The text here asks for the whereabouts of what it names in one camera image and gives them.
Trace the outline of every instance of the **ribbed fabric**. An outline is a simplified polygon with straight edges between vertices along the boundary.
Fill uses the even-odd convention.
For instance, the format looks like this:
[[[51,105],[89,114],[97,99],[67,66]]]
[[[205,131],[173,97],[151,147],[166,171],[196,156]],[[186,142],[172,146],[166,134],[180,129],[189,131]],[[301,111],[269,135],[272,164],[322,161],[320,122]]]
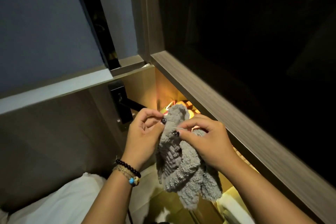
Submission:
[[[156,151],[159,182],[164,190],[179,195],[184,208],[196,209],[199,194],[206,200],[216,201],[222,196],[218,172],[208,166],[190,144],[173,135],[177,126],[189,119],[187,108],[174,105],[165,118],[167,123]],[[192,133],[206,134],[200,129]]]

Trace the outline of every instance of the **gray cloth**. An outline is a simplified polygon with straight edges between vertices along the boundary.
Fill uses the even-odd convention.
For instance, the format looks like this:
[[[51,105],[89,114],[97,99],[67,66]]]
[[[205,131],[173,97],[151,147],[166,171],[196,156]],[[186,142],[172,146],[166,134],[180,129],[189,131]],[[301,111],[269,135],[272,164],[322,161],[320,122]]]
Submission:
[[[165,118],[167,123],[156,151],[159,182],[164,190],[179,195],[184,208],[196,209],[199,194],[206,200],[216,201],[222,196],[218,172],[208,166],[190,144],[173,135],[177,126],[189,119],[187,108],[174,105]],[[192,133],[206,134],[200,129]]]

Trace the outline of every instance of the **fingernail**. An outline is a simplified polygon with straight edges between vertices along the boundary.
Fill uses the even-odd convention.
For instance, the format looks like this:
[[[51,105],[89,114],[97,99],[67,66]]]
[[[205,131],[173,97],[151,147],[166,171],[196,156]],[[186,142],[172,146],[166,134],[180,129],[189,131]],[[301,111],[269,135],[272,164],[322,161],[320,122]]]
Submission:
[[[179,137],[180,132],[178,132],[177,130],[175,130],[175,131],[173,132],[173,135],[176,136],[176,137]]]
[[[166,122],[167,122],[167,119],[166,119],[166,118],[162,118],[161,123],[162,123],[163,125],[166,125]]]

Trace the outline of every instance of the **black vertical gap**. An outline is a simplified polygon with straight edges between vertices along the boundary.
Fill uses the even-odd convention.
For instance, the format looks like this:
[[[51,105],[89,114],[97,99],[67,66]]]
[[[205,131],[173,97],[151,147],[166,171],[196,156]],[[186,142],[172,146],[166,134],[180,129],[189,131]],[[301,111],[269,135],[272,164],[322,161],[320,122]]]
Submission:
[[[79,0],[98,45],[105,66],[112,70],[120,67],[115,47],[100,0]]]

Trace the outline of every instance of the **hand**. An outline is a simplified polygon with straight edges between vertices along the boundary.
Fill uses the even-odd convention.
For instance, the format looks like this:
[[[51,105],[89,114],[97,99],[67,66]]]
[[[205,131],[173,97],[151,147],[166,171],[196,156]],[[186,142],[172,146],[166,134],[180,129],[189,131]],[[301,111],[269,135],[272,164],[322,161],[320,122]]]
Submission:
[[[162,118],[163,114],[157,110],[141,109],[129,126],[122,161],[139,171],[155,151],[156,142],[165,127],[160,122]]]
[[[194,126],[199,126],[208,133],[203,137],[197,136],[190,132]],[[219,121],[197,114],[192,119],[181,123],[179,127],[189,130],[178,129],[179,137],[193,146],[204,161],[216,170],[225,172],[225,168],[232,165],[231,161],[238,158],[225,126]]]

